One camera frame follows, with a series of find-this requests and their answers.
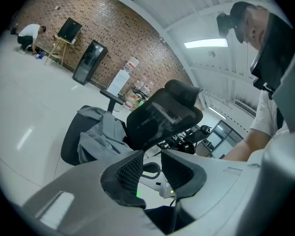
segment chair headrest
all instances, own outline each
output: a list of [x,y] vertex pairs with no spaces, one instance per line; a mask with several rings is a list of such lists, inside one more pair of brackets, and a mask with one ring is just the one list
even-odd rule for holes
[[186,107],[193,107],[195,105],[200,92],[200,88],[187,85],[179,80],[168,81],[165,84],[165,90],[169,92],[176,101]]

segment black device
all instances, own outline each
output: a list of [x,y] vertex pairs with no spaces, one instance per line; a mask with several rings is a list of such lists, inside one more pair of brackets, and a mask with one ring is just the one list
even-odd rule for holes
[[58,36],[69,42],[72,42],[81,27],[82,25],[80,25],[78,22],[74,21],[72,18],[68,18],[58,32]]
[[184,142],[184,143],[178,144],[177,150],[187,154],[191,154],[191,155],[196,153],[195,146],[192,144],[192,142]]
[[193,132],[196,132],[200,127],[198,125],[193,126],[192,128],[190,128],[188,131],[185,131],[186,135],[190,135]]
[[295,32],[278,16],[270,13],[262,46],[251,65],[256,76],[254,87],[269,92],[271,99],[295,53]]
[[80,84],[85,85],[86,81],[90,80],[107,52],[108,50],[105,46],[93,40],[84,52],[72,78]]

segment wooden easel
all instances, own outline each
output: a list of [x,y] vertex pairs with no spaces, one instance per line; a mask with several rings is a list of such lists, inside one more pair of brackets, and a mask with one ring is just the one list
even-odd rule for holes
[[[53,56],[54,58],[57,58],[57,59],[61,59],[61,66],[63,64],[63,58],[64,58],[64,55],[65,55],[65,50],[67,48],[67,44],[69,45],[73,45],[71,42],[63,39],[62,37],[59,37],[57,35],[55,35],[55,38],[58,40],[55,44],[55,46],[52,48],[51,52],[49,53],[48,55],[48,58],[46,59],[44,65],[47,63],[47,60],[50,59],[50,56]],[[59,54],[53,54],[54,50],[60,50],[62,45],[64,45],[64,49],[63,49],[63,52],[62,52],[62,55],[59,55]]]

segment chair armrest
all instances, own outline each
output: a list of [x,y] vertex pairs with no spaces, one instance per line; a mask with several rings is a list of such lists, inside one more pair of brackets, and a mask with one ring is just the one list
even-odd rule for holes
[[100,93],[110,99],[108,109],[107,109],[108,112],[111,112],[111,113],[113,112],[114,106],[116,103],[120,105],[123,105],[125,103],[125,100],[117,96],[114,96],[113,94],[109,93],[107,90],[101,89]]

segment water bottle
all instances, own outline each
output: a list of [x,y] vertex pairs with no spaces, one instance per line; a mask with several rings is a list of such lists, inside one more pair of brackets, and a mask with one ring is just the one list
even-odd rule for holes
[[141,92],[144,93],[146,96],[149,96],[153,87],[154,87],[154,82],[152,80],[148,80],[148,82],[144,85],[144,87],[141,88]]
[[139,61],[135,57],[131,57],[126,65],[124,65],[123,69],[130,75],[138,64]]
[[123,107],[125,109],[129,109],[130,110],[133,107],[133,105],[135,104],[135,102],[136,102],[136,97],[132,95],[132,96],[130,96],[127,99],[127,101],[125,102],[125,104],[123,105]]
[[147,81],[148,77],[146,74],[144,74],[142,79],[137,79],[137,81],[134,83],[134,86],[136,87],[136,89],[140,90],[146,84]]

